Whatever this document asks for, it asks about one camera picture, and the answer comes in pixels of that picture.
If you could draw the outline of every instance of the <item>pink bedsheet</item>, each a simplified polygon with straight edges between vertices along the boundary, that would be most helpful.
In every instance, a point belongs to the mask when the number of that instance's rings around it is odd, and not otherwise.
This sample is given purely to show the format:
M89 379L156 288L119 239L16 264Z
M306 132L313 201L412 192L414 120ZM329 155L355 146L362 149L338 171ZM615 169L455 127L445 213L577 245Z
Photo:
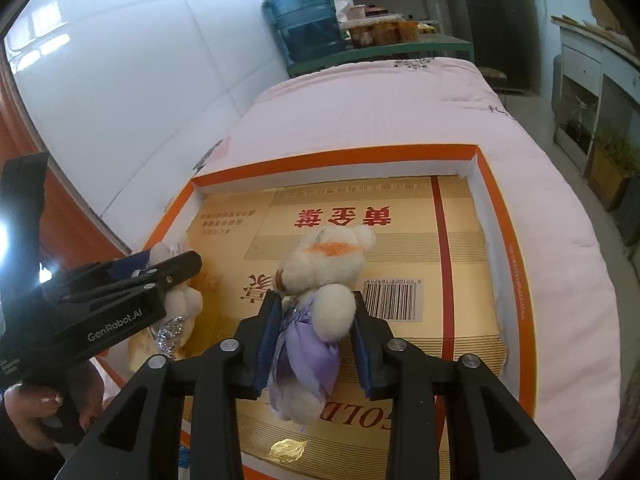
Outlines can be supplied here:
M363 62L258 97L200 174L339 148L478 144L507 203L532 293L536 422L578 480L606 468L620 403L616 297L578 198L471 63Z

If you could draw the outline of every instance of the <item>stool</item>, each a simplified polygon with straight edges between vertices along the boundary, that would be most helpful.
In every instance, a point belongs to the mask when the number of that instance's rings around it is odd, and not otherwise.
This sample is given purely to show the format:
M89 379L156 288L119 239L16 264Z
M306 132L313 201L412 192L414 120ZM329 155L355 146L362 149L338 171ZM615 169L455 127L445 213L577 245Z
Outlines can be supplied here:
M499 81L502 85L502 94L504 95L504 107L507 107L507 75L504 72L500 72L498 69L489 68L487 66L479 66L478 70L482 74L485 80L494 79Z

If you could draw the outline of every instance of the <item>barcode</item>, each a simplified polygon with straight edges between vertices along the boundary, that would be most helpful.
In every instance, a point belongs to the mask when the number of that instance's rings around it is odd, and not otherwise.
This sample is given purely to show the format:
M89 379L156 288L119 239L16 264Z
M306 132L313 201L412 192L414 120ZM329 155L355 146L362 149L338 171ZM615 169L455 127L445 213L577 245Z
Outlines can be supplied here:
M362 296L370 316L392 321L422 319L422 280L365 280Z

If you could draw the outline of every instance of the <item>silver tinsel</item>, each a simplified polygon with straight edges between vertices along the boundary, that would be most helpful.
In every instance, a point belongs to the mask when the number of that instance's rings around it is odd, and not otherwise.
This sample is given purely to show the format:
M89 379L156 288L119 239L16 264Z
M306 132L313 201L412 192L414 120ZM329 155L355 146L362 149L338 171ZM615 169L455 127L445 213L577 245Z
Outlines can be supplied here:
M182 338L184 323L186 321L186 317L178 316L167 321L159 329L153 326L149 327L151 335L160 349L160 353L171 360L175 359L175 352L180 348L180 339Z

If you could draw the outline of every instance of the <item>green table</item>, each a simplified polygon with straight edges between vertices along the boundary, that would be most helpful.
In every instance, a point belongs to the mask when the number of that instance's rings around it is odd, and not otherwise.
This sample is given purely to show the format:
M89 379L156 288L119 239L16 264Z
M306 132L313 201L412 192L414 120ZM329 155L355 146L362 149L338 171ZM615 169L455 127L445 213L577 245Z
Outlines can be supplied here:
M337 54L312 59L311 61L302 61L292 63L287 68L289 75L295 77L297 75L316 72L330 66L341 65L344 63L353 63L363 61L372 57L393 56L395 54L406 54L408 52L465 52L471 63L476 62L474 55L474 44L459 40L445 34L419 34L419 41L416 43L396 43L393 45L368 46L365 48L348 48Z

